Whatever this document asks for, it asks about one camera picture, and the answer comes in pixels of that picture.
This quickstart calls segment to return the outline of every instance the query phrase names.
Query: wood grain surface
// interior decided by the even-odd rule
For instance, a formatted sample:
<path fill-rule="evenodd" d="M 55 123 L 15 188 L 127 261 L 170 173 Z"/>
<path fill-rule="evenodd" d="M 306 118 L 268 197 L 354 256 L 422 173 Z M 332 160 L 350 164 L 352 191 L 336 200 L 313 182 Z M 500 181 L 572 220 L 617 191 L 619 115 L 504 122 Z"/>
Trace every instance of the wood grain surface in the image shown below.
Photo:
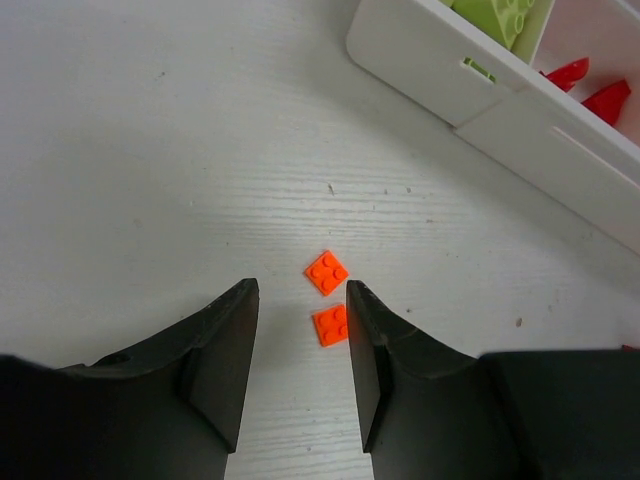
<path fill-rule="evenodd" d="M 257 277 L 227 478 L 358 480 L 348 345 L 310 319 L 344 286 L 302 275 L 324 249 L 469 354 L 640 343 L 639 259 L 355 66 L 356 6 L 5 1 L 2 351 L 93 362 Z"/>

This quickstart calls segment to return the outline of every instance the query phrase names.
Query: orange lego brick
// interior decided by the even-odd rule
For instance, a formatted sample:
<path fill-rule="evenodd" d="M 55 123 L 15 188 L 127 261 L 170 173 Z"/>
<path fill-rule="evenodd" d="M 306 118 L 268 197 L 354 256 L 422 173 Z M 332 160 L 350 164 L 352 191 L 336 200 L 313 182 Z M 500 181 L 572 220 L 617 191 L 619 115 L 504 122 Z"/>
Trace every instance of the orange lego brick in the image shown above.
<path fill-rule="evenodd" d="M 330 347 L 349 336 L 347 330 L 347 308 L 344 305 L 330 308 L 313 315 L 320 345 Z"/>
<path fill-rule="evenodd" d="M 320 255 L 304 274 L 325 297 L 349 276 L 347 269 L 329 250 Z"/>

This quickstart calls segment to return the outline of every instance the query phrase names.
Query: white wooden table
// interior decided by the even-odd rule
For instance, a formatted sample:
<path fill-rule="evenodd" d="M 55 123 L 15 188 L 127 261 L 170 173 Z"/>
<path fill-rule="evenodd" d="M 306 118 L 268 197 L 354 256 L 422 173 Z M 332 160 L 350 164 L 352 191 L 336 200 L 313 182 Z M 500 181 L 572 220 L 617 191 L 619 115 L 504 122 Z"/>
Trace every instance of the white wooden table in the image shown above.
<path fill-rule="evenodd" d="M 90 363 L 255 276 L 227 478 L 357 480 L 323 249 L 466 353 L 640 343 L 640 259 L 353 65 L 356 4 L 3 2 L 1 350 Z"/>

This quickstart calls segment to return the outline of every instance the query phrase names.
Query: red lego piece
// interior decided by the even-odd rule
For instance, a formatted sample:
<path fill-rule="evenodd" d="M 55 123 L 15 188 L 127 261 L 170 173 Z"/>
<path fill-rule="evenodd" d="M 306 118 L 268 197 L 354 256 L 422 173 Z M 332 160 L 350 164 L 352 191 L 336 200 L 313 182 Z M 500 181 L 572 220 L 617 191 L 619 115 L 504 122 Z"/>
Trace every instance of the red lego piece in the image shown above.
<path fill-rule="evenodd" d="M 318 332 L 320 345 L 330 347 L 349 336 L 347 329 L 347 308 L 344 305 L 330 308 L 313 315 L 313 323 Z"/>
<path fill-rule="evenodd" d="M 338 261 L 338 259 L 329 250 L 324 252 L 320 257 L 304 271 L 318 290 L 326 297 L 333 292 L 348 276 L 346 268 Z"/>
<path fill-rule="evenodd" d="M 568 92 L 576 85 L 578 80 L 582 80 L 585 77 L 588 71 L 589 57 L 584 57 L 554 70 L 545 75 L 545 77 L 562 89 L 563 92 Z"/>
<path fill-rule="evenodd" d="M 597 91 L 582 104 L 609 125 L 614 126 L 620 118 L 620 112 L 629 95 L 631 95 L 631 88 L 623 79 Z"/>

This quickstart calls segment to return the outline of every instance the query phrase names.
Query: green lego piece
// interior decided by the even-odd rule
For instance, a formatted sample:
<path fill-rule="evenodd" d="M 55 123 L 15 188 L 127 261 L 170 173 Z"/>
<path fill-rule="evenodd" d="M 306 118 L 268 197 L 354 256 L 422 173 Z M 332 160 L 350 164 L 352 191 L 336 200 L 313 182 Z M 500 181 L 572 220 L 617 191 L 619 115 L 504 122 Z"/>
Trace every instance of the green lego piece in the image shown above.
<path fill-rule="evenodd" d="M 535 0 L 455 0 L 453 10 L 511 50 Z"/>
<path fill-rule="evenodd" d="M 493 83 L 496 83 L 496 77 L 491 75 L 491 72 L 489 72 L 488 70 L 482 68 L 476 62 L 474 62 L 473 58 L 467 57 L 467 58 L 464 59 L 464 62 L 462 62 L 462 63 L 464 63 L 466 66 L 471 67 L 474 70 L 478 71 L 480 74 L 482 74 L 483 76 L 487 77 Z"/>

